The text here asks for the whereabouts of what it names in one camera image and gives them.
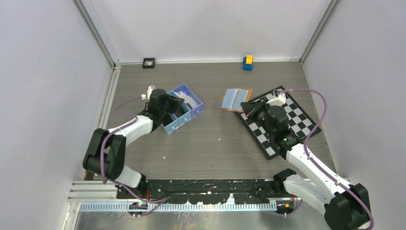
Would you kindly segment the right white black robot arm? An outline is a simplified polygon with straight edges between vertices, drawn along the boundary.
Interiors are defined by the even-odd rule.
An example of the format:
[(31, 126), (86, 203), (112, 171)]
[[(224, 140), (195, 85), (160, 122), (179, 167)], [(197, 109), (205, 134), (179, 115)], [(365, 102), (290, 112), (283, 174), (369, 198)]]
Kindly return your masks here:
[(273, 190), (278, 196), (292, 194), (323, 217), (332, 230), (356, 230), (364, 224), (374, 227), (368, 190), (362, 184), (352, 185), (334, 173), (311, 153), (307, 140), (300, 140), (289, 128), (289, 118), (283, 108), (285, 99), (268, 102), (242, 102), (246, 118), (259, 124), (269, 136), (271, 148), (300, 169), (309, 180), (291, 169), (274, 176)]

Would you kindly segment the orange leather card holder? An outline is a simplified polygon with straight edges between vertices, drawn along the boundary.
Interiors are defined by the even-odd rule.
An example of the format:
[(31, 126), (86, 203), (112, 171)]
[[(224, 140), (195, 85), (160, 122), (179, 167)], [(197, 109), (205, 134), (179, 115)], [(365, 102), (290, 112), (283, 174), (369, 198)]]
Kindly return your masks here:
[(242, 113), (241, 103), (248, 102), (252, 89), (230, 88), (222, 98), (221, 109)]

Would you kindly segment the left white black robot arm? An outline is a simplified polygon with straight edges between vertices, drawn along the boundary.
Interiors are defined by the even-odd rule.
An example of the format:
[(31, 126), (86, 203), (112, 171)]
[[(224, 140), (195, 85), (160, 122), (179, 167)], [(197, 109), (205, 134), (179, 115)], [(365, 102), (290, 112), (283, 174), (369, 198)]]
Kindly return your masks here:
[(146, 176), (125, 164), (126, 147), (143, 135), (155, 131), (165, 116), (178, 112), (184, 99), (172, 96), (163, 89), (149, 86), (141, 95), (146, 100), (144, 109), (134, 118), (112, 129), (96, 129), (90, 139), (82, 166), (107, 180), (128, 188), (135, 198), (147, 192)]

